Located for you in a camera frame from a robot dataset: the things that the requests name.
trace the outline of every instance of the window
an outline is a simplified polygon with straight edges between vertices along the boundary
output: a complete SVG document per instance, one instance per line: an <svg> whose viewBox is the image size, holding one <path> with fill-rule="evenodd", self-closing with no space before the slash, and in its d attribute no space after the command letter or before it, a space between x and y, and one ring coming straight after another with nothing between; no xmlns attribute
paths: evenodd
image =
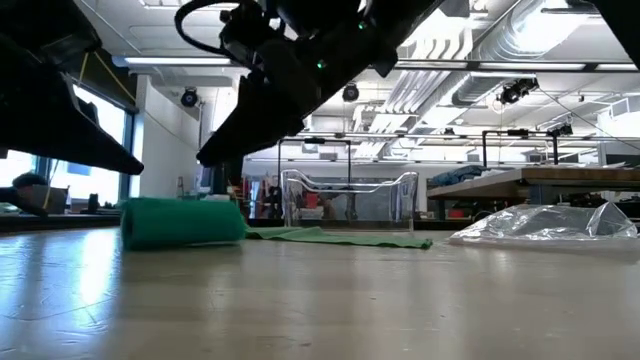
<svg viewBox="0 0 640 360"><path fill-rule="evenodd" d="M9 150L6 159L0 159L0 187L11 186L16 177L35 171L36 156Z"/></svg>
<svg viewBox="0 0 640 360"><path fill-rule="evenodd" d="M77 86L73 90L80 99L96 106L100 127L122 145L126 120L124 110ZM98 194L102 204L118 202L120 174L115 171L58 160L52 161L51 169L51 185L69 187L73 199L89 199L90 194Z"/></svg>

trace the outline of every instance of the ceiling pipe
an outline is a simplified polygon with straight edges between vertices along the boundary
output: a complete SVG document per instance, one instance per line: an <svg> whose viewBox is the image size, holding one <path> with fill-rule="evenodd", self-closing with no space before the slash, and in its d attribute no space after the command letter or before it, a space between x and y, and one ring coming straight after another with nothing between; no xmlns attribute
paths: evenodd
<svg viewBox="0 0 640 360"><path fill-rule="evenodd" d="M461 53L464 48L464 38L462 36L454 37L450 40L446 40L448 42L448 48L442 55L443 59L457 59L456 55ZM421 90L425 87L425 85L433 84L434 81L440 77L442 73L431 71L428 73L428 77L426 81L421 82L422 86L419 87ZM410 108L409 104L414 103L416 99L419 99L421 92L415 91L411 96L406 97L402 102L400 102L400 111L408 111Z"/></svg>
<svg viewBox="0 0 640 360"><path fill-rule="evenodd" d="M466 58L473 49L473 34L471 29L465 29L463 31L462 37L462 47L460 48L458 53L453 56L454 60L462 60ZM442 71L435 72L435 74L436 76L420 89L420 91L418 92L418 94L416 94L412 101L407 103L405 107L407 111L413 112L418 110L420 105L423 104L427 100L427 98L429 98L429 96L433 94L437 87L440 86L449 75L451 75L451 72Z"/></svg>
<svg viewBox="0 0 640 360"><path fill-rule="evenodd" d="M429 59L434 50L435 41L433 39L423 39L422 41L417 42L416 49L411 55L411 59ZM384 112L393 111L394 105L398 102L399 99L402 98L402 95L405 93L405 91L407 89L410 89L410 82L414 81L417 76L418 73L415 71L402 71L402 73L400 74L400 79L398 79L398 82L391 91L391 95L384 103Z"/></svg>
<svg viewBox="0 0 640 360"><path fill-rule="evenodd" d="M443 40L439 40L439 39L428 39L426 41L424 41L426 44L429 44L429 53L427 54L426 58L427 59L431 59L431 60L438 60L440 59L440 55L445 51L446 49L446 43ZM424 81L424 77L430 73L429 71L420 71L420 72L413 72L411 73L411 78L408 82L406 82L405 84L403 84L402 86L402 90L399 93L399 96L394 99L393 102L391 102L389 104L389 110L392 112L400 112L401 110L401 102L403 99L406 99L407 97L410 97L412 95L412 91L414 91L416 89L416 87L418 86L418 84L420 84L422 81Z"/></svg>
<svg viewBox="0 0 640 360"><path fill-rule="evenodd" d="M527 61L540 59L566 39L580 24L580 19L572 18L561 25L545 23L541 10L556 0L522 0L519 1L495 26L484 41L472 52L470 58L490 61ZM556 31L542 36L545 26L559 26ZM472 105L486 97L486 95L500 86L504 78L472 77L464 73L451 73L442 85L431 94L416 111L429 120L432 109L442 100L451 101L454 105ZM458 112L451 112L450 120L466 112L461 108Z"/></svg>

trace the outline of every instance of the ductwork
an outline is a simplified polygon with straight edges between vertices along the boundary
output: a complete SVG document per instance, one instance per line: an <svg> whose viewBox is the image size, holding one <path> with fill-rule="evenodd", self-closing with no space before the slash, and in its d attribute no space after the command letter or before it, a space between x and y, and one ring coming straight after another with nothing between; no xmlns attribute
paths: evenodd
<svg viewBox="0 0 640 360"><path fill-rule="evenodd" d="M473 47L468 28L468 0L448 0L405 41L415 43L412 59L464 59ZM424 102L424 84L436 86L446 77L441 72L403 72L382 109L384 112L409 113L412 105Z"/></svg>
<svg viewBox="0 0 640 360"><path fill-rule="evenodd" d="M565 0L522 0L513 11L494 28L487 38L472 52L470 58L479 60L537 60L562 43L585 20L583 14L562 15L543 12L546 8L567 8ZM504 77L474 77L469 74L452 73L421 104L418 110L427 124L435 128L446 125L462 115L467 109L450 111L452 117L431 114L443 100L453 105L467 106L483 100L500 86Z"/></svg>

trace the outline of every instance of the table surface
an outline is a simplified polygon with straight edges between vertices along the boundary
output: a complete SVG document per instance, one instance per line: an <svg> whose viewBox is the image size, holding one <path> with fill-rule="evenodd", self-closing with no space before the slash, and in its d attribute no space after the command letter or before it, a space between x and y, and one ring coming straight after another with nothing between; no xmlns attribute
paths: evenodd
<svg viewBox="0 0 640 360"><path fill-rule="evenodd" d="M638 265L422 235L431 250L122 253L115 229L0 238L0 358L638 358Z"/></svg>
<svg viewBox="0 0 640 360"><path fill-rule="evenodd" d="M431 199L527 198L527 185L553 187L559 193L640 188L640 171L627 169L527 167L479 177L427 191Z"/></svg>

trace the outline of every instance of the metal pole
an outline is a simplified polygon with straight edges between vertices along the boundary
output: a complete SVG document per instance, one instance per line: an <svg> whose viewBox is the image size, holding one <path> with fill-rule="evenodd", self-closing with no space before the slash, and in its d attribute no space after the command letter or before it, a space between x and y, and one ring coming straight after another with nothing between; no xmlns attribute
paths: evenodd
<svg viewBox="0 0 640 360"><path fill-rule="evenodd" d="M553 140L551 140L553 142L553 163L554 165L558 165L560 159L558 159L558 136L557 135L552 135L553 136Z"/></svg>
<svg viewBox="0 0 640 360"><path fill-rule="evenodd" d="M282 161L282 141L278 140L278 188L280 188L280 162Z"/></svg>
<svg viewBox="0 0 640 360"><path fill-rule="evenodd" d="M487 167L487 130L482 132L482 165Z"/></svg>
<svg viewBox="0 0 640 360"><path fill-rule="evenodd" d="M351 187L351 140L347 140L347 186Z"/></svg>

